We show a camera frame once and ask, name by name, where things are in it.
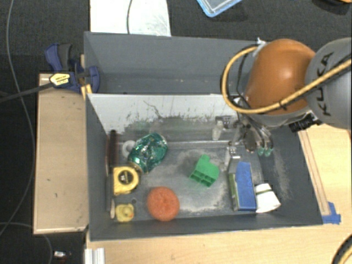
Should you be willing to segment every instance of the cable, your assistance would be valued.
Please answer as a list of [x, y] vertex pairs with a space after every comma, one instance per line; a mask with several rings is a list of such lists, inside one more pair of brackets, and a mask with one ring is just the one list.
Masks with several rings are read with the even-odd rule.
[[[10, 64], [10, 69], [11, 69], [11, 72], [12, 72], [12, 77], [13, 77], [13, 80], [15, 82], [17, 92], [21, 93], [20, 87], [18, 85], [16, 73], [15, 73], [15, 70], [14, 70], [13, 64], [12, 64], [11, 54], [10, 54], [10, 45], [9, 45], [10, 19], [11, 19], [11, 13], [12, 13], [12, 8], [13, 8], [14, 1], [15, 0], [11, 0], [9, 13], [8, 13], [8, 17], [7, 17], [7, 24], [6, 24], [6, 49], [7, 49], [7, 56], [8, 56], [8, 60], [9, 60], [9, 64]], [[34, 131], [33, 131], [33, 126], [32, 126], [31, 119], [30, 119], [29, 114], [28, 114], [27, 106], [26, 106], [26, 104], [25, 104], [25, 102], [24, 102], [22, 97], [21, 97], [21, 102], [22, 102], [23, 110], [24, 110], [26, 118], [27, 118], [28, 126], [29, 126], [29, 129], [30, 129], [31, 141], [32, 141], [32, 169], [31, 169], [31, 173], [30, 173], [30, 176], [29, 176], [29, 179], [28, 179], [27, 186], [26, 186], [25, 191], [23, 193], [23, 196], [22, 196], [20, 202], [18, 203], [16, 209], [14, 210], [13, 214], [11, 215], [10, 219], [8, 220], [8, 222], [5, 223], [4, 228], [0, 231], [0, 237], [5, 232], [7, 226], [9, 226], [11, 224], [12, 219], [14, 218], [14, 216], [18, 212], [20, 206], [22, 205], [22, 203], [23, 203], [23, 201], [24, 201], [24, 199], [25, 199], [25, 197], [26, 197], [26, 195], [28, 193], [29, 187], [31, 185], [32, 178], [34, 176], [34, 169], [35, 169], [35, 137], [34, 137]]]
[[331, 69], [330, 71], [328, 71], [327, 73], [325, 73], [324, 75], [322, 75], [321, 77], [319, 77], [318, 79], [316, 79], [315, 81], [307, 84], [306, 86], [304, 86], [302, 89], [298, 90], [297, 92], [289, 95], [288, 97], [286, 97], [285, 99], [281, 100], [280, 102], [271, 104], [269, 106], [266, 107], [262, 107], [262, 108], [243, 108], [240, 106], [237, 106], [236, 104], [232, 103], [229, 98], [228, 98], [228, 94], [227, 94], [227, 88], [226, 88], [226, 83], [227, 83], [227, 79], [228, 79], [228, 74], [229, 74], [229, 70], [231, 68], [231, 66], [242, 56], [254, 51], [255, 49], [257, 49], [256, 46], [244, 49], [242, 51], [240, 51], [239, 53], [237, 53], [226, 65], [225, 70], [223, 72], [223, 77], [222, 77], [222, 82], [221, 82], [221, 94], [226, 102], [226, 104], [232, 108], [233, 110], [240, 112], [240, 113], [244, 113], [244, 114], [259, 114], [259, 113], [267, 113], [270, 111], [273, 111], [275, 109], [279, 109], [279, 108], [283, 108], [284, 106], [290, 104], [291, 102], [293, 102], [294, 100], [296, 100], [298, 97], [301, 97], [303, 94], [307, 93], [308, 91], [312, 90], [313, 88], [315, 88], [316, 86], [322, 84], [323, 82], [325, 82], [326, 80], [328, 80], [329, 78], [335, 76], [336, 74], [338, 74], [339, 72], [341, 72], [342, 70], [346, 69], [348, 66], [351, 66], [351, 59], [345, 61], [344, 63], [338, 65], [337, 67]]
[[[250, 47], [253, 47], [253, 46], [256, 46], [258, 47], [257, 45], [251, 45], [251, 46], [248, 46], [244, 49], [247, 49], [247, 48], [250, 48]], [[241, 77], [242, 77], [242, 70], [243, 70], [243, 65], [247, 59], [247, 56], [248, 56], [249, 53], [245, 54], [242, 58], [242, 61], [240, 63], [240, 66], [238, 68], [238, 76], [237, 76], [237, 86], [236, 86], [236, 92], [237, 94], [239, 95], [239, 97], [241, 98], [241, 100], [249, 107], [249, 104], [247, 103], [246, 99], [244, 98], [244, 96], [240, 93], [239, 91], [239, 84], [240, 84], [240, 80], [241, 80]]]
[[27, 95], [30, 95], [30, 94], [33, 94], [33, 93], [37, 93], [39, 91], [43, 91], [45, 89], [51, 88], [52, 86], [53, 85], [51, 83], [47, 83], [47, 84], [41, 85], [39, 87], [28, 89], [28, 90], [20, 92], [20, 93], [12, 94], [12, 95], [0, 98], [0, 103], [4, 103], [4, 102], [7, 102], [7, 101], [10, 101], [10, 100], [19, 98], [19, 97], [23, 97], [23, 96], [27, 96]]
[[[3, 225], [11, 225], [11, 226], [21, 226], [21, 227], [25, 227], [25, 228], [30, 228], [32, 229], [32, 226], [31, 225], [28, 225], [28, 224], [24, 224], [24, 223], [20, 223], [20, 222], [0, 222], [0, 226], [3, 226]], [[51, 242], [49, 240], [49, 238], [45, 235], [43, 235], [43, 237], [45, 238], [45, 240], [47, 241], [48, 243], [48, 246], [49, 246], [49, 251], [50, 251], [50, 257], [49, 257], [49, 261], [48, 261], [48, 264], [50, 264], [53, 260], [53, 247], [51, 245]]]
[[133, 2], [133, 0], [130, 0], [130, 3], [128, 5], [128, 10], [127, 10], [127, 17], [126, 17], [127, 34], [131, 34], [131, 32], [130, 32], [130, 11], [131, 11], [132, 2]]

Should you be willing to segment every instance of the white object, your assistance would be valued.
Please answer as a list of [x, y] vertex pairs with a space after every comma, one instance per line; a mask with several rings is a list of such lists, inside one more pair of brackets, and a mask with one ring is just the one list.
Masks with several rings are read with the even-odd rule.
[[[92, 32], [127, 33], [130, 0], [90, 0]], [[129, 28], [132, 34], [170, 36], [166, 0], [133, 0]]]
[[122, 145], [122, 155], [124, 158], [128, 158], [128, 155], [130, 154], [135, 144], [136, 144], [135, 141], [128, 140]]
[[105, 249], [98, 248], [84, 250], [84, 263], [85, 264], [105, 264]]
[[212, 139], [213, 141], [217, 141], [220, 139], [222, 129], [224, 128], [224, 124], [221, 120], [218, 120], [215, 127], [212, 130]]
[[279, 202], [269, 184], [264, 183], [255, 186], [254, 192], [257, 201], [256, 213], [265, 213], [280, 207], [281, 203]]

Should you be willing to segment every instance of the blue clamp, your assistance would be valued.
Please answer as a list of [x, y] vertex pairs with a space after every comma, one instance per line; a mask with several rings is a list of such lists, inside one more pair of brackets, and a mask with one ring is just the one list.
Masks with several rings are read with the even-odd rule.
[[69, 82], [64, 85], [53, 85], [57, 89], [68, 89], [76, 93], [81, 93], [83, 84], [78, 79], [90, 79], [92, 92], [96, 93], [100, 86], [100, 75], [96, 66], [89, 67], [88, 71], [84, 71], [80, 62], [70, 58], [71, 44], [51, 44], [45, 50], [45, 58], [51, 70], [54, 73], [67, 72], [70, 75]]
[[323, 223], [324, 224], [337, 224], [339, 225], [341, 223], [341, 214], [337, 214], [335, 210], [335, 205], [332, 202], [329, 202], [329, 207], [330, 207], [330, 215], [325, 215], [322, 216]]

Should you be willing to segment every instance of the clamp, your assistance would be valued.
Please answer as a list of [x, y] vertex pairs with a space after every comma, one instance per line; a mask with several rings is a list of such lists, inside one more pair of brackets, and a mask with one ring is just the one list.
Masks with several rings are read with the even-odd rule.
[[54, 88], [64, 88], [81, 93], [81, 87], [84, 85], [80, 79], [85, 79], [86, 84], [90, 79], [92, 92], [99, 90], [100, 75], [96, 66], [91, 66], [85, 71], [80, 62], [70, 57], [71, 44], [51, 44], [45, 49], [45, 58], [51, 70], [55, 73], [50, 82]]

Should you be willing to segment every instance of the blue tape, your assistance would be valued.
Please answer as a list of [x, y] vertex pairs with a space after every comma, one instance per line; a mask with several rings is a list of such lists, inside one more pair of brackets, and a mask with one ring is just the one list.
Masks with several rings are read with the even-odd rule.
[[255, 200], [250, 163], [240, 161], [237, 164], [235, 181], [238, 194], [238, 210], [256, 211], [257, 204]]
[[335, 205], [332, 202], [329, 202], [330, 207], [330, 215], [322, 216], [324, 224], [336, 224], [339, 225], [341, 223], [341, 214], [337, 214], [335, 210]]

